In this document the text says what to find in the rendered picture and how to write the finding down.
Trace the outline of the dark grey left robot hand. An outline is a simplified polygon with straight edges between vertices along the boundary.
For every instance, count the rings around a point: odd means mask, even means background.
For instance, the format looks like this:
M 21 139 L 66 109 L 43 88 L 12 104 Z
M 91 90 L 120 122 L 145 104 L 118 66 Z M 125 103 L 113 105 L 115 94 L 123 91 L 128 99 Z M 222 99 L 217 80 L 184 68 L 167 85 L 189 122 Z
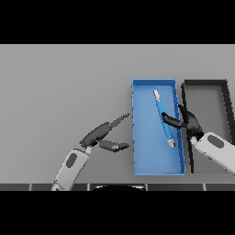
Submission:
M 80 141 L 80 145 L 83 148 L 94 147 L 99 145 L 100 148 L 117 152 L 125 150 L 129 147 L 127 143 L 115 143 L 113 141 L 105 140 L 106 135 L 117 125 L 119 125 L 125 118 L 129 116 L 129 112 L 123 114 L 122 116 L 115 119 L 113 122 L 105 122 L 92 131 L 90 131 L 83 139 Z

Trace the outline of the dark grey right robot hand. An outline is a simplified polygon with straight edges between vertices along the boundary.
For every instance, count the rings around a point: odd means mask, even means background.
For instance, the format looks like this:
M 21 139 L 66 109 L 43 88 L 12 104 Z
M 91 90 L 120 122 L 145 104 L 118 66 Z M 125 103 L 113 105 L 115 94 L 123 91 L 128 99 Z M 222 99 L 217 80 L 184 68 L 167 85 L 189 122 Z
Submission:
M 178 129 L 185 128 L 189 138 L 195 137 L 196 140 L 200 140 L 204 136 L 204 131 L 200 126 L 196 116 L 188 111 L 184 106 L 179 105 L 178 107 L 183 116 L 183 120 L 170 117 L 165 112 L 162 112 L 163 122 Z

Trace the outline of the dark grey bin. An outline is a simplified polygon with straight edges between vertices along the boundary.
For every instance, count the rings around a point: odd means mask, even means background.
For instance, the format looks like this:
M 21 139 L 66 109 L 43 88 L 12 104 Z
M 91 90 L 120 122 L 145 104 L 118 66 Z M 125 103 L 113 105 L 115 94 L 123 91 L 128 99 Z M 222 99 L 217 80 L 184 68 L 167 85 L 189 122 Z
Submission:
M 183 106 L 192 112 L 204 133 L 209 131 L 235 144 L 235 111 L 230 101 L 227 80 L 184 80 L 181 85 Z M 191 173 L 228 172 L 199 153 L 187 134 Z

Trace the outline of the blue bin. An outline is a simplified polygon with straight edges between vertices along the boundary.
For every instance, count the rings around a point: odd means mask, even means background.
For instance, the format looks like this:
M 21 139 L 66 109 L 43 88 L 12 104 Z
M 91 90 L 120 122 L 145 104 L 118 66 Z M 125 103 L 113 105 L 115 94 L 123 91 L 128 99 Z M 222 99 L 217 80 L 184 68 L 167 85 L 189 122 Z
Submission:
M 160 120 L 153 91 L 158 90 L 164 111 L 179 119 L 178 95 L 174 79 L 133 79 L 132 139 L 134 174 L 184 175 L 185 157 L 182 131 L 171 128 L 175 146 L 171 148 Z

